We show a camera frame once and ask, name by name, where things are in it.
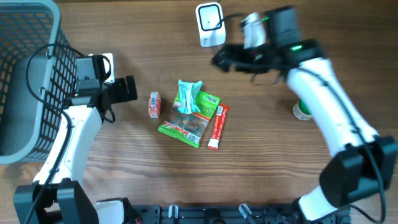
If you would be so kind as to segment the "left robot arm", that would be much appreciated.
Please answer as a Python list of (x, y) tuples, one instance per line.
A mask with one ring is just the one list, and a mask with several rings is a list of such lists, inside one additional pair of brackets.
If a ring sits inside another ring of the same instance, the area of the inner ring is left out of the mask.
[(112, 105), (137, 99), (132, 76), (115, 78), (111, 53), (78, 59), (76, 90), (66, 96), (62, 120), (45, 164), (30, 185), (19, 186), (14, 207), (21, 223), (135, 223), (127, 198), (91, 203), (83, 173), (102, 124), (114, 123)]

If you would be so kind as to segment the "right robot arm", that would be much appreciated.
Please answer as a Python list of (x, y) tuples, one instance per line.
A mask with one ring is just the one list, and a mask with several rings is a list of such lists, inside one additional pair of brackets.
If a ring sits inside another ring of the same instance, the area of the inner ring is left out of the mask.
[(379, 223), (386, 218), (386, 190), (397, 159), (397, 142), (382, 137), (359, 114), (315, 39), (304, 39), (296, 11), (284, 6), (243, 15), (242, 44), (226, 44), (211, 62), (224, 72), (234, 67), (253, 75), (277, 70), (322, 132), (331, 161), (319, 185), (297, 198), (285, 216), (291, 223), (319, 223), (351, 210), (355, 202), (378, 195)]

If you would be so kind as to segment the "green gummy candy bag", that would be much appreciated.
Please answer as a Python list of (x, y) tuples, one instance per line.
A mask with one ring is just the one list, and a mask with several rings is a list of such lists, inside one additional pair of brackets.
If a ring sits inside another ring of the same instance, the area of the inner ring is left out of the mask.
[(199, 91), (196, 97), (196, 105), (199, 107), (200, 112), (184, 114), (178, 110), (182, 106), (178, 91), (170, 110), (169, 119), (159, 126), (158, 131), (199, 148), (201, 137), (210, 119), (215, 114), (220, 101), (221, 99), (217, 96)]

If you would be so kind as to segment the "green lid jar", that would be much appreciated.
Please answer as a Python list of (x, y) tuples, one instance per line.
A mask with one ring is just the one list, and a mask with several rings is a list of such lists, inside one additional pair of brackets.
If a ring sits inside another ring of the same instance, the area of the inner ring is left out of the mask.
[(293, 114), (296, 118), (304, 121), (310, 120), (313, 117), (306, 104), (301, 99), (294, 104)]

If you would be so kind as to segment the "small red orange box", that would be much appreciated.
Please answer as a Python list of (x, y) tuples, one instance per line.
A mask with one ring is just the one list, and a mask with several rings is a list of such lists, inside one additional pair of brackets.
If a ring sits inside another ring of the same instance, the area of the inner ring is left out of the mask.
[(161, 108), (161, 98), (159, 92), (152, 92), (149, 97), (149, 116), (152, 119), (159, 119)]

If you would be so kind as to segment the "teal white wipes packet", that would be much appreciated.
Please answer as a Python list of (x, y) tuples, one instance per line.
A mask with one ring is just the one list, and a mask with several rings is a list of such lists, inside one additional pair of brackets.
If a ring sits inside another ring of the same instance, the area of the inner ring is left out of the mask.
[(181, 102), (181, 107), (178, 108), (179, 112), (183, 114), (192, 114), (200, 112), (199, 107), (196, 104), (196, 98), (200, 92), (203, 82), (199, 81), (196, 83), (178, 81), (178, 91)]

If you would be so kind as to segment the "red stick sachet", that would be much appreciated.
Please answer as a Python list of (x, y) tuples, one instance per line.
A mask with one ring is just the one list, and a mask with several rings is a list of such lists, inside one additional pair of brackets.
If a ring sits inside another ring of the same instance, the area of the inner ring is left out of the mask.
[(228, 115), (229, 106), (219, 104), (216, 112), (215, 125), (213, 127), (212, 135), (208, 143), (208, 148), (218, 151), (221, 134), (224, 129), (226, 117)]

